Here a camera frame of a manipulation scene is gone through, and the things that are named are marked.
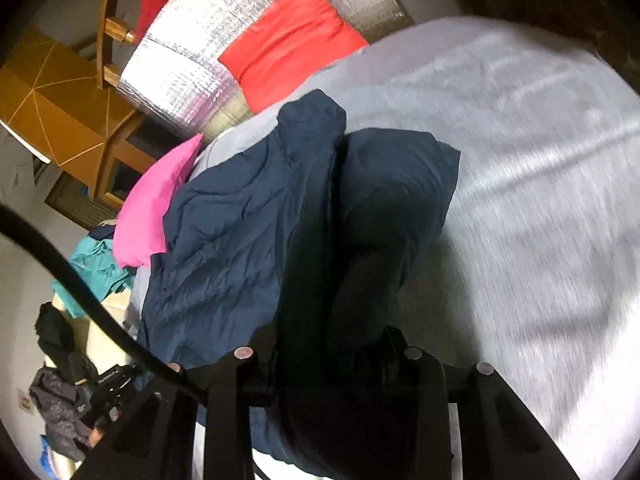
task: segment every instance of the dark navy cloth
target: dark navy cloth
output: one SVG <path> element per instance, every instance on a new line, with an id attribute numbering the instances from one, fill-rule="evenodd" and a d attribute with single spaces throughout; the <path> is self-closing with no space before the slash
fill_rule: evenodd
<path id="1" fill-rule="evenodd" d="M 143 346 L 165 362 L 191 368 L 247 344 L 276 314 L 299 206 L 308 198 L 303 195 L 331 182 L 346 261 L 360 264 L 361 244 L 371 247 L 373 240 L 375 246 L 380 238 L 377 258 L 391 254 L 397 277 L 386 280 L 383 297 L 369 287 L 369 309 L 360 302 L 349 311 L 338 296 L 359 294 L 362 283 L 344 269 L 326 352 L 337 373 L 350 380 L 358 349 L 380 338 L 389 297 L 441 231 L 459 153 L 423 132 L 372 128 L 345 136 L 345 127 L 345 111 L 313 91 L 285 104 L 266 138 L 175 193 L 164 216 L 167 252 L 152 259 L 138 334 Z M 312 474 L 328 473 L 300 456 L 263 409 L 252 408 L 251 430 L 258 451 Z"/>

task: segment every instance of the teal cloth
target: teal cloth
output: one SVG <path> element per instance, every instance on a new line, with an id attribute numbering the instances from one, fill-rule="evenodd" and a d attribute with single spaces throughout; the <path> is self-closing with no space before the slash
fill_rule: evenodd
<path id="1" fill-rule="evenodd" d="M 69 257 L 69 263 L 89 286 L 98 301 L 104 300 L 112 292 L 133 286 L 133 275 L 118 266 L 113 259 L 112 248 L 112 240 L 98 241 L 87 236 L 80 240 Z M 51 282 L 51 288 L 59 295 L 71 317 L 86 315 L 58 280 Z"/>

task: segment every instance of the white wall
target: white wall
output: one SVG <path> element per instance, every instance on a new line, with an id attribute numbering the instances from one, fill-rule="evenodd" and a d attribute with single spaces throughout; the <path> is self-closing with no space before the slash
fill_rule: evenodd
<path id="1" fill-rule="evenodd" d="M 0 158 L 9 153 L 14 157 L 23 156 L 20 150 L 27 150 L 16 144 L 18 148 L 5 141 L 0 148 Z M 0 168 L 5 168 L 3 162 L 5 160 L 0 160 Z M 58 168 L 47 168 L 37 186 L 33 187 L 33 181 L 31 187 L 25 184 L 24 193 L 18 193 L 19 199 L 12 200 L 12 194 L 9 202 L 20 208 L 23 216 L 58 250 L 69 256 L 86 231 L 44 203 L 59 175 Z M 53 296 L 50 280 L 49 273 L 24 251 L 0 244 L 0 418 L 27 464 L 41 478 L 45 478 L 38 463 L 43 423 L 37 413 L 30 415 L 18 408 L 17 389 L 28 392 L 36 370 L 44 361 L 33 325 L 40 304 Z"/>

